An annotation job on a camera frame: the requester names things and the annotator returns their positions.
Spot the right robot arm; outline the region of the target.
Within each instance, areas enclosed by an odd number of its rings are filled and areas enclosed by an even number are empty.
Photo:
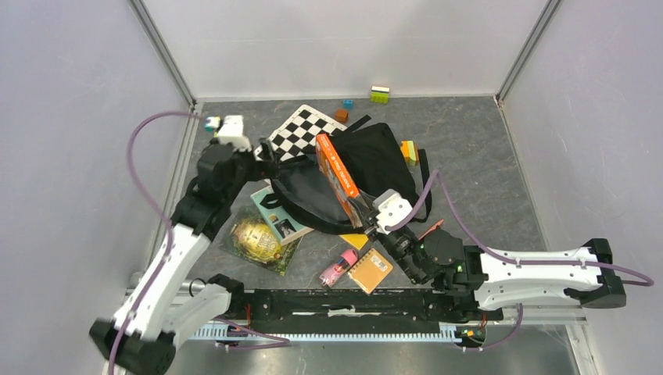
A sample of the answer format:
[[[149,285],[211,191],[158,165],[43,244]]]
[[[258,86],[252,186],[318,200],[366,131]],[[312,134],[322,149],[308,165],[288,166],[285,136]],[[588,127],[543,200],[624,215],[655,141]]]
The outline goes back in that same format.
[[[381,243],[410,282],[431,284],[452,297],[452,310],[462,319],[518,303],[578,302],[589,309],[626,304],[624,283],[612,269],[612,250],[605,238],[562,252],[481,249],[442,229],[424,237],[406,226],[395,229],[411,206],[394,190],[373,202],[358,195],[348,203],[366,234]]]

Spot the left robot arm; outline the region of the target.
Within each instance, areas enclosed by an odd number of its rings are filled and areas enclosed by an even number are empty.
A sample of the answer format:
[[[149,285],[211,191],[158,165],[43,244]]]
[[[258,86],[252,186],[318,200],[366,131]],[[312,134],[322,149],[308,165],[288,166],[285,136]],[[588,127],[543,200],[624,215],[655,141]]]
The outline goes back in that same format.
[[[268,140],[261,139],[260,145],[261,158],[251,148],[231,143],[212,143],[201,153],[197,174],[167,221],[164,242],[138,286],[112,319],[97,319],[89,330],[109,373],[121,367],[133,374],[164,374],[200,327],[221,314],[232,319],[244,312],[245,296],[213,280],[176,309],[171,305],[190,269],[230,218],[245,184],[277,173]]]

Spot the black backpack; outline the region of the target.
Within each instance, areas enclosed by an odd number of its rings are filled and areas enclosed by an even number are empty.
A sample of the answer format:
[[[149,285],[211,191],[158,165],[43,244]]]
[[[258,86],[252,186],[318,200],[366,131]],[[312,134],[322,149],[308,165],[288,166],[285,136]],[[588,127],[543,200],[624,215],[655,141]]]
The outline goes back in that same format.
[[[364,116],[330,136],[349,176],[365,198],[375,199],[389,189],[411,205],[421,197],[415,179],[387,123],[364,126]],[[319,169],[313,146],[280,163],[271,187],[278,203],[295,221],[325,234],[359,234]]]

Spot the orange treehouse book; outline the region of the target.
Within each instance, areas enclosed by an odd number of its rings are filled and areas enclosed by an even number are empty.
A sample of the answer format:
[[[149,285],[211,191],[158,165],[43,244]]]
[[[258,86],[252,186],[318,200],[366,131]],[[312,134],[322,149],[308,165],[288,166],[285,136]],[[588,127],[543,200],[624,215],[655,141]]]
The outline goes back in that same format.
[[[330,137],[325,133],[318,134],[315,141],[315,153],[320,171],[327,178],[352,226],[361,227],[359,212],[353,205],[353,199],[360,197],[359,188],[331,143]]]

